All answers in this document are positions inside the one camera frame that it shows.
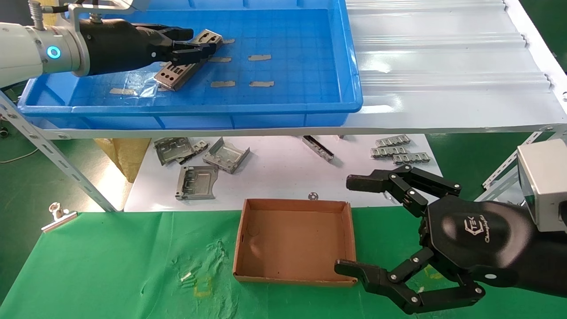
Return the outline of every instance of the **brown cardboard tray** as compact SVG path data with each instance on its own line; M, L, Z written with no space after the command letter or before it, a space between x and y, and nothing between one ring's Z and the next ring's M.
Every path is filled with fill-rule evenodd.
M234 277L240 282L352 286L335 260L356 260L350 204L247 199L240 216Z

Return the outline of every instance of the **green cloth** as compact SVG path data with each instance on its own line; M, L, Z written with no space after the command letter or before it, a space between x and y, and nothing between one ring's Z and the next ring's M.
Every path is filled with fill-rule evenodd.
M238 211L83 213L41 235L0 307L0 318L408 317L360 284L237 282L232 260L239 219ZM361 262L391 270L419 249L419 220L403 208L353 209L353 221ZM426 268L409 286L429 290L455 284ZM417 317L565 318L565 299L483 286L486 297L474 307Z

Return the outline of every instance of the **blue plastic tray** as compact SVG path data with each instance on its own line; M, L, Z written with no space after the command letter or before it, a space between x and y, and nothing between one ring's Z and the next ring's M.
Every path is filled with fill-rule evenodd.
M362 90L344 0L163 0L130 22L204 28L235 39L177 92L158 91L161 68L77 78L30 80L18 105L60 128L238 129L339 126L362 106ZM248 61L271 54L267 61ZM236 81L212 88L212 81ZM273 87L250 87L274 81ZM135 95L111 94L131 89Z

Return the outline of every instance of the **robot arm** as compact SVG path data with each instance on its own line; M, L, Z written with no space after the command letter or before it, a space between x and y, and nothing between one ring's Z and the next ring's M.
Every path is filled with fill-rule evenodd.
M476 282L567 297L567 234L540 232L526 207L460 199L458 184L409 165L348 176L346 187L388 191L422 219L422 249L392 271L346 260L335 264L335 272L359 278L367 292L387 296L408 314L474 305L485 295ZM440 199L428 205L415 190ZM459 286L409 289L405 282L428 264Z
M34 26L0 23L0 87L47 73L84 76L135 70L157 61L192 64L217 48L187 43L192 29L122 19L77 19L77 25L43 26L39 3L30 0L29 6Z

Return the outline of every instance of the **blue led ring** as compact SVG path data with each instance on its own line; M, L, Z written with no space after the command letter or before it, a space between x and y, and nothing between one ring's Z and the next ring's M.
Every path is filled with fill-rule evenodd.
M61 50L52 45L51 47L47 48L47 55L50 58L59 58L61 56Z

